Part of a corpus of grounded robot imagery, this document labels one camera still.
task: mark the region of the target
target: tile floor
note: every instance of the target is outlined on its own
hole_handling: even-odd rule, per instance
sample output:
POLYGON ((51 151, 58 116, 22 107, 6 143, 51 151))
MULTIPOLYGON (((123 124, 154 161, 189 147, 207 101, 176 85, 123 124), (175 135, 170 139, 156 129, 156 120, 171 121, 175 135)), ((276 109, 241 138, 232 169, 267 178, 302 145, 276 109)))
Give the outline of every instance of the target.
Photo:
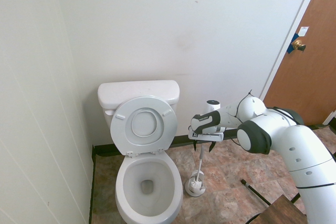
MULTIPOLYGON (((328 128, 314 131, 325 146, 336 152, 336 135, 328 128)), ((198 168, 200 145, 170 148, 166 152, 177 165, 184 183, 191 171, 198 168)), ((92 224, 126 223, 118 213, 114 197, 118 169, 123 156, 96 157, 92 224)), ((216 144, 205 152, 202 162, 206 192, 193 198, 184 192, 183 205, 173 224, 245 224, 252 216, 264 211, 267 205, 244 187, 245 179, 269 202, 284 194, 287 198, 297 189, 280 155, 249 154, 231 140, 216 144)), ((305 213, 299 199, 295 205, 305 213)))

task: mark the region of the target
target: toilet tank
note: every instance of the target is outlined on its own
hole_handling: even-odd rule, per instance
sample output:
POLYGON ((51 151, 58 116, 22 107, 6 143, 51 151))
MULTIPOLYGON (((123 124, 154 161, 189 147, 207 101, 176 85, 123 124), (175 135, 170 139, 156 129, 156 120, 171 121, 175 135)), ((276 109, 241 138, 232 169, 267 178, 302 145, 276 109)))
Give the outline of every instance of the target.
POLYGON ((132 98, 152 95, 166 101, 176 112, 180 87, 176 81, 126 81, 103 83, 98 88, 98 100, 103 108, 105 120, 110 127, 118 106, 132 98))

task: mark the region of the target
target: toilet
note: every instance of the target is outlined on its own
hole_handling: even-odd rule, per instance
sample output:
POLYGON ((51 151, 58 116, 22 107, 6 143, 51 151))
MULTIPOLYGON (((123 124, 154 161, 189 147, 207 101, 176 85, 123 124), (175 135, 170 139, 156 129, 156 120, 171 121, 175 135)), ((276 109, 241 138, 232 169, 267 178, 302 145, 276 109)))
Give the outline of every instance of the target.
POLYGON ((103 83, 99 103, 112 140, 125 156, 115 200, 128 224, 168 224, 180 211, 183 186, 165 150, 177 129, 180 89, 175 81, 103 83))

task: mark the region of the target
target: brass door knob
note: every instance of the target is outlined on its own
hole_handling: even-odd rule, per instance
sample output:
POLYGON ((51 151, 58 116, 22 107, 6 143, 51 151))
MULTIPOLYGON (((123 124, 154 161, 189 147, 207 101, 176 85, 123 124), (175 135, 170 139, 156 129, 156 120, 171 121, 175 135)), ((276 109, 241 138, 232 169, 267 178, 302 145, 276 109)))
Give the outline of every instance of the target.
POLYGON ((300 51, 304 51, 305 50, 305 48, 306 48, 306 46, 304 45, 304 44, 302 44, 302 41, 301 40, 297 40, 297 41, 294 41, 293 43, 292 43, 292 45, 293 45, 293 48, 295 49, 295 50, 300 50, 300 51))

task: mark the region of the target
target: toilet seat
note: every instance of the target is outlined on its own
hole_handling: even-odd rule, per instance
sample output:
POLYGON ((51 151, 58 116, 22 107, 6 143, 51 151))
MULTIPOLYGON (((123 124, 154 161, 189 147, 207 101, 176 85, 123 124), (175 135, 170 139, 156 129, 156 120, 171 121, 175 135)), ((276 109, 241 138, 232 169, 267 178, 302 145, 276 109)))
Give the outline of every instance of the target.
POLYGON ((122 155, 161 152, 171 145, 177 119, 171 106, 158 97, 141 96, 121 104, 113 115, 110 132, 122 155))

